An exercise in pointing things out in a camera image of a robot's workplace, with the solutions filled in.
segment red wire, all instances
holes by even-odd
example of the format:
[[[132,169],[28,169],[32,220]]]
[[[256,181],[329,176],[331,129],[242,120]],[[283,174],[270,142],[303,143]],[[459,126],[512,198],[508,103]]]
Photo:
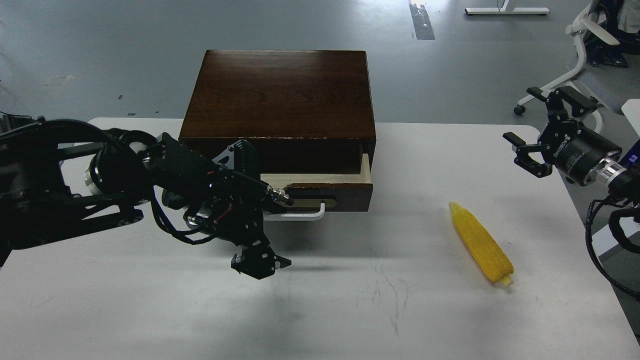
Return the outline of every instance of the red wire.
[[[231,211],[231,209],[232,209],[232,208],[231,208],[231,204],[229,204],[229,207],[227,208],[227,210],[226,210],[224,213],[222,213],[222,215],[220,215],[220,217],[219,217],[219,218],[217,218],[216,220],[213,220],[213,223],[214,223],[214,224],[217,224],[217,223],[218,223],[218,221],[219,221],[221,218],[225,217],[225,215],[226,215],[226,214],[228,214],[228,213],[229,213],[229,211]]]

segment blue label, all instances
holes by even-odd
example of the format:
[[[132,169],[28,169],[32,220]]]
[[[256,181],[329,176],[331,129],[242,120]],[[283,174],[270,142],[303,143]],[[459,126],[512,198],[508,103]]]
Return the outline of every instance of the blue label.
[[[635,145],[631,146],[629,152],[622,157],[620,165],[625,168],[631,168],[633,164],[638,162],[638,156],[640,156],[640,140],[638,140]]]

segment desk leg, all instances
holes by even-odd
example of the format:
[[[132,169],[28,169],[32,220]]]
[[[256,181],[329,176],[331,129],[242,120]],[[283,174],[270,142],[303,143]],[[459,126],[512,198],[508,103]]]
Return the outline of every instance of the desk leg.
[[[517,8],[516,0],[505,0],[502,8],[465,8],[467,15],[546,15],[548,8]]]

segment open drawer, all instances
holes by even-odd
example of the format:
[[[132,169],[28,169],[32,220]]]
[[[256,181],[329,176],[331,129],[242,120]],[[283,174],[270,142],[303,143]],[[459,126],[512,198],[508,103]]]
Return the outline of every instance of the open drawer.
[[[284,189],[295,203],[289,211],[368,211],[373,184],[369,155],[362,154],[360,172],[355,174],[262,174],[261,179]]]

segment wooden box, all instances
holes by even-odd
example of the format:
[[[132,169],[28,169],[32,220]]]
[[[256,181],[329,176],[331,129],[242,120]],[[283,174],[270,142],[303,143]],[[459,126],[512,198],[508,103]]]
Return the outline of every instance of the wooden box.
[[[215,157],[238,139],[296,209],[367,211],[376,131],[364,51],[206,52],[179,140]]]

